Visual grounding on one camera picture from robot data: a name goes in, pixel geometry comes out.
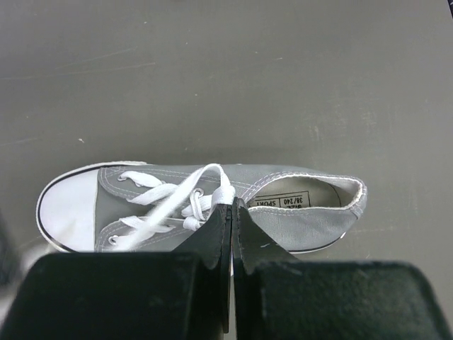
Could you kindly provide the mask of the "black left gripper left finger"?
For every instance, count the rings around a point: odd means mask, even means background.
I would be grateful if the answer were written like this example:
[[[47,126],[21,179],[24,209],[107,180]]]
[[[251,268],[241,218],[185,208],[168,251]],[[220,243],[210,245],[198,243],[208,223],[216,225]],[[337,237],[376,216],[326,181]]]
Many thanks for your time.
[[[2,339],[222,339],[232,208],[170,252],[49,254],[21,284]]]

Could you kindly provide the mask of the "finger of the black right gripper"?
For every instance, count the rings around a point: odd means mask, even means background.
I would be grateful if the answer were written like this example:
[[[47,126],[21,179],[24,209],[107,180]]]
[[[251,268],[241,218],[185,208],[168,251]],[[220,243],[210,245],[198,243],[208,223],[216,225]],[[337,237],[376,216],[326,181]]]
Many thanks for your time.
[[[1,216],[0,226],[1,290],[15,286],[23,277],[23,260],[13,244],[6,222]]]

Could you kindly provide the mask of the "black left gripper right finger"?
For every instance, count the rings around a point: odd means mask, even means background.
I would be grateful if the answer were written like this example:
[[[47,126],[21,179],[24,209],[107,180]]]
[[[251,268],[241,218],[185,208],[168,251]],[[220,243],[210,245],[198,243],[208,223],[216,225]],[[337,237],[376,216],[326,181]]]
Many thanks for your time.
[[[451,339],[423,273],[406,262],[302,261],[232,206],[239,339]]]

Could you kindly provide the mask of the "white shoelace of shoe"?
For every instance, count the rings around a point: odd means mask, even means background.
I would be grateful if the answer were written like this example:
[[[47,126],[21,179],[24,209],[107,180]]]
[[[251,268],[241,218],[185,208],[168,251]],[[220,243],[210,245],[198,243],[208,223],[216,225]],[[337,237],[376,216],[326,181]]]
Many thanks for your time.
[[[197,184],[207,171],[213,171],[219,175],[219,186],[212,195],[205,196]],[[219,164],[208,164],[195,170],[179,185],[162,183],[155,176],[137,171],[128,171],[126,177],[132,179],[135,184],[149,188],[145,193],[132,199],[133,203],[145,205],[156,203],[157,206],[143,218],[131,216],[120,220],[133,230],[114,241],[115,251],[135,250],[155,234],[173,230],[176,226],[168,221],[168,217],[185,201],[188,201],[189,204],[180,213],[183,228],[196,231],[207,221],[205,211],[212,213],[219,204],[232,204],[236,193]]]

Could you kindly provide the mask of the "grey sneaker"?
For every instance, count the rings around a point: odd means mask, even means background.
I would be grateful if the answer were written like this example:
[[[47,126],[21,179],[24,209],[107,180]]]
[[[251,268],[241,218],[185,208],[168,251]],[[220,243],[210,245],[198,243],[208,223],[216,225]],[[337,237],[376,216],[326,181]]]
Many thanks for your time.
[[[40,194],[35,209],[38,229],[59,251],[114,251],[114,241],[133,230],[120,220],[143,218],[157,206],[132,202],[149,188],[127,178],[128,171],[179,185],[204,166],[112,161],[68,171]],[[367,187],[359,178],[296,166],[220,166],[235,188],[234,199],[242,199],[258,226],[292,254],[329,247],[360,219],[366,207]],[[213,171],[205,172],[197,184],[205,196],[218,186],[219,175]],[[168,217],[176,226],[173,230],[155,234],[132,251],[172,251],[182,244],[198,230],[183,228],[180,213],[188,204],[185,201]]]

